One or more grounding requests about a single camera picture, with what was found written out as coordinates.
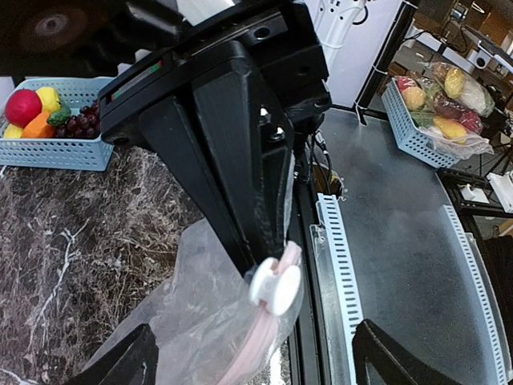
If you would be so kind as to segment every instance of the light blue plastic basket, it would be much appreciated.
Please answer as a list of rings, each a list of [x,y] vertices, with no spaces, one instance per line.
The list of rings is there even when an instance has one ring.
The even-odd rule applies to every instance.
[[[79,109],[91,106],[99,91],[111,81],[112,78],[37,78],[25,80],[16,90],[53,87],[72,113],[78,115]],[[0,137],[8,124],[4,106],[0,115]],[[112,149],[113,146],[104,143],[101,137],[94,140],[0,139],[0,165],[105,171]]]
[[[382,101],[399,149],[435,168],[449,168],[458,163],[453,156],[433,150],[430,137],[415,128],[395,80],[388,84]]]

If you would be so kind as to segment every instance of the perforated metal strip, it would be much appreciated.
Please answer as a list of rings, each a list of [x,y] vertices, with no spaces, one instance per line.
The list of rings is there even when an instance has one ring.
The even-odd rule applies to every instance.
[[[483,284],[483,279],[481,278],[481,274],[475,262],[475,257],[472,253],[471,246],[468,243],[467,236],[463,231],[462,224],[459,221],[458,216],[456,215],[454,207],[449,205],[444,205],[443,207],[446,210],[447,216],[449,217],[450,223],[452,224],[454,231],[456,232],[458,242],[462,247],[462,250],[465,254],[465,259],[468,264],[468,268],[471,271],[472,281],[474,282],[475,289],[479,297],[479,303],[481,304],[481,309],[483,310],[483,315],[487,324],[488,335],[490,336],[491,349],[495,361],[495,372],[497,374],[497,380],[499,381],[498,385],[506,385],[507,374],[506,368],[504,366],[503,351],[501,349],[499,341],[499,332],[497,331],[495,319],[491,312],[491,305],[488,299],[486,289]]]
[[[345,350],[349,358],[349,377],[351,385],[356,385],[352,342],[356,333],[356,327],[363,321],[360,294],[338,201],[335,196],[317,195],[319,198],[319,216],[326,228],[335,282],[337,284],[338,300],[340,302],[344,328]]]

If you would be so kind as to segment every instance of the orange carrot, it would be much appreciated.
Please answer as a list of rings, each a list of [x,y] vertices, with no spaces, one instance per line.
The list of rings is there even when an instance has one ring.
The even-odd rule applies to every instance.
[[[53,138],[56,134],[56,129],[46,122],[49,117],[50,113],[43,111],[33,118],[23,129],[22,139]]]

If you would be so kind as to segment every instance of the dark marble countertop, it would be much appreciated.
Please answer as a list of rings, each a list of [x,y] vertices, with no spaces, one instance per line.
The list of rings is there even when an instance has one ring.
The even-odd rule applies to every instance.
[[[63,383],[173,273],[202,215],[155,154],[0,173],[0,384]],[[286,344],[255,385],[289,383]]]

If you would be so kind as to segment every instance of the gray metal table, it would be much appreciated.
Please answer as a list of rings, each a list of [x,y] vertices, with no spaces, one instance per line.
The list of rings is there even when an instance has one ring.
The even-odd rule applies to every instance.
[[[363,316],[452,379],[488,384],[492,346],[443,223],[445,190],[397,149],[388,122],[368,123],[332,110],[321,127],[348,189],[341,213]]]

